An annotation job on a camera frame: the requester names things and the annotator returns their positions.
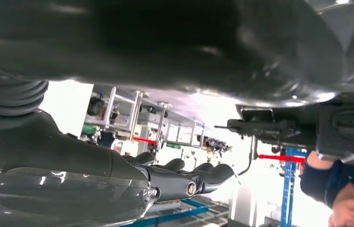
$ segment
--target workshop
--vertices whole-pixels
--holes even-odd
[[[354,0],[0,0],[0,227],[354,227]]]

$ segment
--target dark sleeve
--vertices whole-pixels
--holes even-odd
[[[316,169],[305,163],[301,178],[301,190],[316,201],[324,203],[324,194],[332,173],[331,169]]]

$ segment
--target bolt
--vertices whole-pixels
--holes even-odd
[[[196,184],[194,182],[189,182],[187,186],[187,195],[193,196],[196,193]]]

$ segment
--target red line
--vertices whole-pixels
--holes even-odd
[[[286,162],[298,162],[298,163],[305,162],[304,157],[295,157],[295,156],[259,155],[258,158],[274,159],[274,160],[280,160]]]
[[[149,139],[145,139],[145,138],[141,138],[141,137],[134,137],[134,140],[138,141],[138,142],[150,143],[153,145],[156,144],[156,141],[154,141],[154,140],[149,140]]]

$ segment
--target blue steel post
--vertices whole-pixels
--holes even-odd
[[[300,149],[287,148],[286,155],[303,157],[306,155],[306,153],[302,152]],[[281,227],[291,227],[292,225],[295,171],[296,171],[296,163],[285,162],[283,203],[281,205],[281,221],[280,221]]]

